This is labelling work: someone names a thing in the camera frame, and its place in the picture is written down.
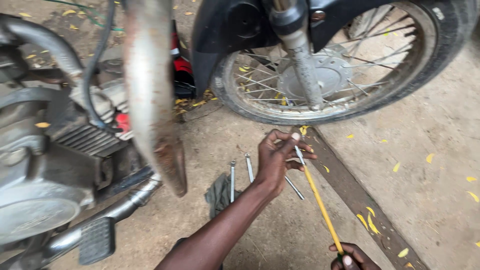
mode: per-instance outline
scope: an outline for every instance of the screwdriver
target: screwdriver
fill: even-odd
[[[305,161],[303,160],[303,155],[302,155],[300,149],[298,148],[298,146],[295,146],[295,151],[297,153],[297,156],[300,159],[300,162],[303,165],[305,176],[307,177],[308,183],[310,184],[310,187],[312,188],[313,195],[315,195],[315,199],[317,200],[317,204],[320,207],[320,211],[322,211],[322,214],[323,214],[324,219],[325,219],[325,223],[327,223],[328,230],[330,231],[330,234],[332,235],[333,242],[335,242],[335,246],[338,250],[338,253],[340,255],[343,255],[344,252],[343,252],[342,245],[340,244],[340,240],[338,239],[338,236],[335,232],[335,229],[333,228],[332,222],[330,221],[330,218],[328,217],[327,209],[325,209],[325,205],[322,202],[322,198],[320,198],[320,195],[318,194],[318,190],[315,187],[315,183],[313,182],[312,176],[310,175],[310,172],[307,169],[307,165],[305,164]]]

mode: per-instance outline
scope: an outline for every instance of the hand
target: hand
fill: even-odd
[[[272,130],[258,145],[258,173],[255,184],[265,184],[276,197],[285,187],[285,173],[289,169],[303,171],[303,165],[295,160],[298,158],[294,147],[304,149],[304,159],[314,160],[317,155],[312,154],[312,148],[300,141],[298,133],[283,133],[277,129]]]
[[[357,245],[343,242],[340,244],[343,250],[348,252],[350,256],[344,255],[342,257],[343,263],[335,258],[332,261],[332,270],[382,270]],[[338,251],[335,245],[329,246],[328,249],[330,249],[330,251]]]

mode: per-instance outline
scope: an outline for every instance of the foot peg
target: foot peg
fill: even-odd
[[[112,255],[115,252],[114,220],[105,217],[84,225],[78,247],[81,265],[90,265]]]

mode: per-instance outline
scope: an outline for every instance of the black fender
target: black fender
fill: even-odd
[[[322,21],[310,23],[315,51],[322,49],[345,24],[372,8],[393,0],[307,0],[309,17],[325,12]],[[262,0],[203,0],[192,32],[192,69],[196,97],[208,87],[219,60],[243,49],[274,46],[280,42],[268,20]]]

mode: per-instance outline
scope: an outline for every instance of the shock absorber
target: shock absorber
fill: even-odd
[[[266,6],[273,30],[293,61],[293,68],[311,110],[324,106],[321,82],[316,78],[315,61],[308,36],[308,6],[305,0],[273,0]]]

